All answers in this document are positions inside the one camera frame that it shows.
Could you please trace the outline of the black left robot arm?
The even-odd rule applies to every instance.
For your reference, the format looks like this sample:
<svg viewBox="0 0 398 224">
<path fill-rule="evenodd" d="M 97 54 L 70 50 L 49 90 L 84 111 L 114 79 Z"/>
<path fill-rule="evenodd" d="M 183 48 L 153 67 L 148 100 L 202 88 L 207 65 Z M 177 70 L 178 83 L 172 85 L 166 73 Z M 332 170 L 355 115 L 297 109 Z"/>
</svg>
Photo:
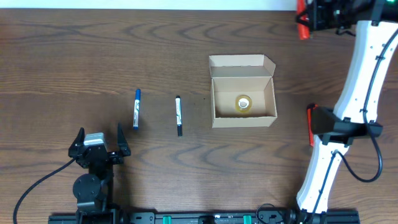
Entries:
<svg viewBox="0 0 398 224">
<path fill-rule="evenodd" d="M 129 215 L 113 202 L 113 166 L 131 155 L 121 125 L 117 130 L 118 150 L 109 152 L 103 133 L 85 134 L 81 128 L 68 149 L 68 156 L 88 173 L 73 184 L 77 199 L 77 223 L 129 223 Z"/>
</svg>

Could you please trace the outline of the red utility knife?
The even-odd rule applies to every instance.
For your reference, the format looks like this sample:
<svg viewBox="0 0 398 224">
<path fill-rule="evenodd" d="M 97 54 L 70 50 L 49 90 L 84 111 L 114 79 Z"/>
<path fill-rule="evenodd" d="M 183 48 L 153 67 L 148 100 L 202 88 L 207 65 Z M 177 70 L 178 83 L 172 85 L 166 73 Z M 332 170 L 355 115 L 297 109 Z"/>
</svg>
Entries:
<svg viewBox="0 0 398 224">
<path fill-rule="evenodd" d="M 314 137 L 313 137 L 313 132 L 312 132 L 312 111 L 317 107 L 318 105 L 315 103 L 310 103 L 307 105 L 307 123 L 308 123 L 308 138 L 309 138 L 309 143 L 310 146 L 313 147 L 315 145 L 314 143 Z"/>
</svg>

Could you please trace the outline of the yellow clear tape roll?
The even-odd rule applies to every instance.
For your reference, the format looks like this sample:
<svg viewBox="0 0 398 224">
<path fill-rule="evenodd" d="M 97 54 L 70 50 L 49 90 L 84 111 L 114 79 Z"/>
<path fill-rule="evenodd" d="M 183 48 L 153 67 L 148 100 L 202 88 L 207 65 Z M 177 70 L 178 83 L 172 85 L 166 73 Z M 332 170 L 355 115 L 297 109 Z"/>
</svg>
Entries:
<svg viewBox="0 0 398 224">
<path fill-rule="evenodd" d="M 252 99 L 247 95 L 239 95 L 235 101 L 237 112 L 247 113 L 252 107 Z"/>
</svg>

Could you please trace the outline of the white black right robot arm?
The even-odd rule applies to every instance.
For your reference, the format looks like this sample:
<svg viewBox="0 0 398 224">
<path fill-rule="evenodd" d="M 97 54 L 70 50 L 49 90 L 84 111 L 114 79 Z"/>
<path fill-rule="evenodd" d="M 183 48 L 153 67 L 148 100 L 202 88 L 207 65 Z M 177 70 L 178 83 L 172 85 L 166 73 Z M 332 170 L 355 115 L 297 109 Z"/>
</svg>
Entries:
<svg viewBox="0 0 398 224">
<path fill-rule="evenodd" d="M 377 107 L 382 85 L 397 47 L 397 1 L 298 1 L 299 37 L 335 29 L 337 35 L 352 35 L 354 51 L 343 91 L 334 106 L 316 104 L 307 108 L 310 145 L 313 148 L 304 183 L 296 197 L 301 211 L 315 216 L 327 211 L 328 196 L 340 163 L 354 139 L 371 139 L 378 168 L 381 150 L 376 142 L 382 132 Z"/>
</svg>

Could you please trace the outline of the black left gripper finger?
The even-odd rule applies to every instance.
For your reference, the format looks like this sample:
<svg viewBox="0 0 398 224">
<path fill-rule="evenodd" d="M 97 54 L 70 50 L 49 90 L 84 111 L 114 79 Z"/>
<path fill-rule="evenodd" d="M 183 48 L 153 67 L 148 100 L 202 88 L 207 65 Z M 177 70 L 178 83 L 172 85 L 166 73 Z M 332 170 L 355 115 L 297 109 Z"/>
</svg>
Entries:
<svg viewBox="0 0 398 224">
<path fill-rule="evenodd" d="M 84 148 L 85 130 L 80 128 L 75 140 L 72 142 L 68 149 L 69 157 L 77 157 L 80 154 L 81 149 Z"/>
<path fill-rule="evenodd" d="M 130 156 L 131 155 L 131 150 L 130 150 L 129 144 L 127 143 L 126 138 L 124 136 L 121 123 L 118 123 L 117 145 L 119 148 L 118 153 L 120 156 Z"/>
</svg>

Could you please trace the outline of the red black stapler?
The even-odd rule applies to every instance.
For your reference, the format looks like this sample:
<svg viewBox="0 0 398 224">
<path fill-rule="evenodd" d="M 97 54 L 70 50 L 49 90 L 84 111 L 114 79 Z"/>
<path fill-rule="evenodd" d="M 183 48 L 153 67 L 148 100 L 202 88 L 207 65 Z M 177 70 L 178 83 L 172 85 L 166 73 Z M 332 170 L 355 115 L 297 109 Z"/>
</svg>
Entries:
<svg viewBox="0 0 398 224">
<path fill-rule="evenodd" d="M 297 15 L 295 21 L 297 23 L 298 35 L 300 40 L 309 39 L 310 29 L 305 0 L 297 0 Z"/>
</svg>

